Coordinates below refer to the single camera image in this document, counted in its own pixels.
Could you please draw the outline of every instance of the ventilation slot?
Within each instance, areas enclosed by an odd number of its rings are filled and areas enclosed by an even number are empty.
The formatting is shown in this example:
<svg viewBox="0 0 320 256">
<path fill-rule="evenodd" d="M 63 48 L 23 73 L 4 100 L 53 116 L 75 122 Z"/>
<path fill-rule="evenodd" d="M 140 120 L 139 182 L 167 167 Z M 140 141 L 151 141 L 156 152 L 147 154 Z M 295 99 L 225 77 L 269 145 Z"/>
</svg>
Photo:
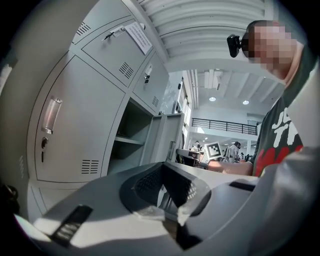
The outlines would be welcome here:
<svg viewBox="0 0 320 256">
<path fill-rule="evenodd" d="M 82 174 L 97 174 L 99 168 L 98 160 L 82 160 Z"/>
<path fill-rule="evenodd" d="M 84 22 L 81 23 L 80 27 L 78 28 L 78 30 L 76 31 L 76 33 L 79 36 L 82 36 L 83 34 L 85 34 L 87 31 L 91 30 L 91 28 Z"/>
<path fill-rule="evenodd" d="M 122 66 L 119 68 L 119 71 L 124 74 L 124 76 L 128 79 L 133 75 L 134 70 L 129 67 L 129 65 L 125 62 L 122 64 Z"/>
<path fill-rule="evenodd" d="M 153 97 L 152 104 L 156 107 L 158 106 L 159 100 L 156 98 L 156 96 Z"/>
</svg>

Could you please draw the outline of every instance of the black t-shirt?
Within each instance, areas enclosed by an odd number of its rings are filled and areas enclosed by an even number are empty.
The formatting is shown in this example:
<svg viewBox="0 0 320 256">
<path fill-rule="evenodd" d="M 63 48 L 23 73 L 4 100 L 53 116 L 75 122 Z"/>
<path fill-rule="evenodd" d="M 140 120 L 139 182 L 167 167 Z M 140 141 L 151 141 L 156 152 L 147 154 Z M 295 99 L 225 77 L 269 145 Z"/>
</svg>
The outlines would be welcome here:
<svg viewBox="0 0 320 256">
<path fill-rule="evenodd" d="M 266 166 L 279 164 L 288 154 L 303 147 L 287 108 L 308 80 L 316 61 L 316 55 L 305 45 L 294 78 L 262 121 L 254 156 L 250 159 L 254 176 L 260 177 Z"/>
</svg>

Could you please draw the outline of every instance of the column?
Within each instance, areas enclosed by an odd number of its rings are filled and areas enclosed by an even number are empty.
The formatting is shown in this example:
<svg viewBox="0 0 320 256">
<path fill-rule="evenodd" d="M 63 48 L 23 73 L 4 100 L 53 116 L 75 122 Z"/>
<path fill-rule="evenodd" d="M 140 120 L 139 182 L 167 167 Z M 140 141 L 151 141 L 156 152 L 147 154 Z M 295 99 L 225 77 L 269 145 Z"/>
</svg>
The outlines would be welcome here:
<svg viewBox="0 0 320 256">
<path fill-rule="evenodd" d="M 246 155 L 251 154 L 251 139 L 246 142 Z"/>
</svg>

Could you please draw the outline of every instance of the balcony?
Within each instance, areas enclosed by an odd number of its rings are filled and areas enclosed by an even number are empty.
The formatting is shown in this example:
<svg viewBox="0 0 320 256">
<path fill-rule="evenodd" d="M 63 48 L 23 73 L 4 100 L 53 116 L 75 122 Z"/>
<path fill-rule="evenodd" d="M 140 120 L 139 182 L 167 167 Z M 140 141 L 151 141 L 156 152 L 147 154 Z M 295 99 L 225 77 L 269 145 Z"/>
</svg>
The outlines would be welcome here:
<svg viewBox="0 0 320 256">
<path fill-rule="evenodd" d="M 258 135 L 256 126 L 237 122 L 192 118 L 192 127 L 235 132 L 248 135 Z"/>
</svg>

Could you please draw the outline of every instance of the black slot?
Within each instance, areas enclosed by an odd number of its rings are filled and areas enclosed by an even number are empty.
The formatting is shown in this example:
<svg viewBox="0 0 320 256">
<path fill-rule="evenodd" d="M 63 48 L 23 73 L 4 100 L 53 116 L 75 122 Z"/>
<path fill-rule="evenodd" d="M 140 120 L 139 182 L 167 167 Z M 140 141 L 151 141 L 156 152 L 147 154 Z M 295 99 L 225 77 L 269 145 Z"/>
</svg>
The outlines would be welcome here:
<svg viewBox="0 0 320 256">
<path fill-rule="evenodd" d="M 74 209 L 74 211 L 63 221 L 61 226 L 53 233 L 51 239 L 61 246 L 68 247 L 71 239 L 92 211 L 93 209 L 89 206 L 77 206 L 77 208 Z"/>
<path fill-rule="evenodd" d="M 251 192 L 254 191 L 254 189 L 256 187 L 255 185 L 240 183 L 237 181 L 231 182 L 229 186 L 240 189 L 240 190 L 246 190 L 246 191 L 251 191 Z"/>
</svg>

